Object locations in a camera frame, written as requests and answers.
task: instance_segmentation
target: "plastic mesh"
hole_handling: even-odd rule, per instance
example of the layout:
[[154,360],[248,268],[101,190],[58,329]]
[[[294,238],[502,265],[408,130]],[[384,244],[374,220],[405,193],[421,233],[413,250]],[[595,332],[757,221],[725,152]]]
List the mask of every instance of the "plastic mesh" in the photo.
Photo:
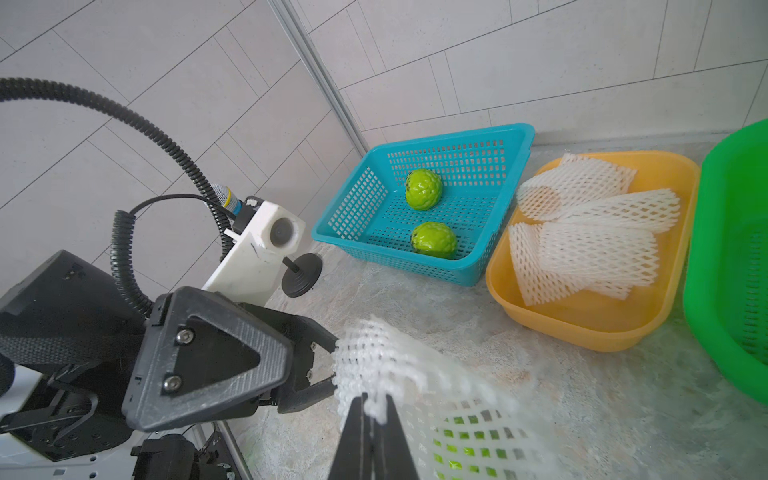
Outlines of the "plastic mesh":
[[541,226],[539,260],[554,273],[624,285],[651,285],[659,267],[647,230],[567,223]]
[[627,193],[636,172],[587,157],[561,163],[525,181],[518,206],[528,218],[554,220],[570,207]]
[[559,223],[640,228],[663,233],[680,216],[680,198],[668,188],[593,200],[567,209]]
[[517,223],[509,227],[512,265],[525,305],[553,302],[594,283],[593,279],[561,275],[541,268],[539,235],[541,225]]
[[[571,154],[571,153],[564,153],[563,157],[560,159],[560,165],[566,165],[566,164],[572,164],[574,162],[582,161],[582,160],[594,160],[594,158],[590,158],[586,155],[577,155],[577,154]],[[625,194],[629,191],[629,186],[632,184],[632,180],[634,180],[634,176],[637,173],[637,170],[634,170],[632,168],[627,167],[620,167],[616,164],[611,164],[616,168],[616,171],[619,172],[621,175],[621,193]]]
[[372,318],[345,328],[333,353],[341,425],[352,401],[386,423],[392,397],[419,477],[553,478],[537,420],[490,383]]

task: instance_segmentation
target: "black suction cup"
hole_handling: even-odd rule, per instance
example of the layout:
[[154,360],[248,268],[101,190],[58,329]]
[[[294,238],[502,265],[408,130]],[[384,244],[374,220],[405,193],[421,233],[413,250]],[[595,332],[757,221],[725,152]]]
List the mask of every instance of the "black suction cup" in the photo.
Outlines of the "black suction cup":
[[283,275],[283,292],[290,298],[309,292],[323,271],[323,261],[314,253],[305,253],[295,261],[284,257],[283,263],[288,267]]

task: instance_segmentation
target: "blue plastic basket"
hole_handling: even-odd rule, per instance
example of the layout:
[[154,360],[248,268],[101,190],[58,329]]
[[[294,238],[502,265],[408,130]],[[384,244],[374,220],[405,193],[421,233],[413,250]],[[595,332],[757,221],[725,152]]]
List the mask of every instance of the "blue plastic basket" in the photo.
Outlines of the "blue plastic basket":
[[[373,148],[349,175],[312,230],[361,260],[475,285],[493,253],[523,168],[534,128],[528,124],[483,128]],[[442,198],[419,212],[406,203],[408,173],[435,171]],[[414,253],[411,232],[443,222],[458,237],[454,260]]]

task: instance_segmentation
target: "white robot part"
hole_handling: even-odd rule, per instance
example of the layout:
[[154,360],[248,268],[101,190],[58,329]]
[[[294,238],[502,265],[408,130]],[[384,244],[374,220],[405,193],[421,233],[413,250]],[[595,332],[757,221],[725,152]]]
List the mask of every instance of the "white robot part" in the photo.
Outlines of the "white robot part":
[[264,306],[280,274],[283,258],[295,253],[306,225],[280,205],[264,201],[237,234],[227,230],[234,247],[203,285],[233,302]]

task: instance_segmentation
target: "screw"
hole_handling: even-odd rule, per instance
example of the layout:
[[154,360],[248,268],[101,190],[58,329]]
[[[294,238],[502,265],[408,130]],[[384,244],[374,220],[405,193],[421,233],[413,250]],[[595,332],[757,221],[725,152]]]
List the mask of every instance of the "screw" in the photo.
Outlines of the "screw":
[[176,342],[181,345],[189,345],[194,340],[194,331],[192,329],[181,329],[176,334]]
[[178,392],[181,388],[181,377],[178,375],[172,375],[165,379],[163,382],[163,390],[169,393]]

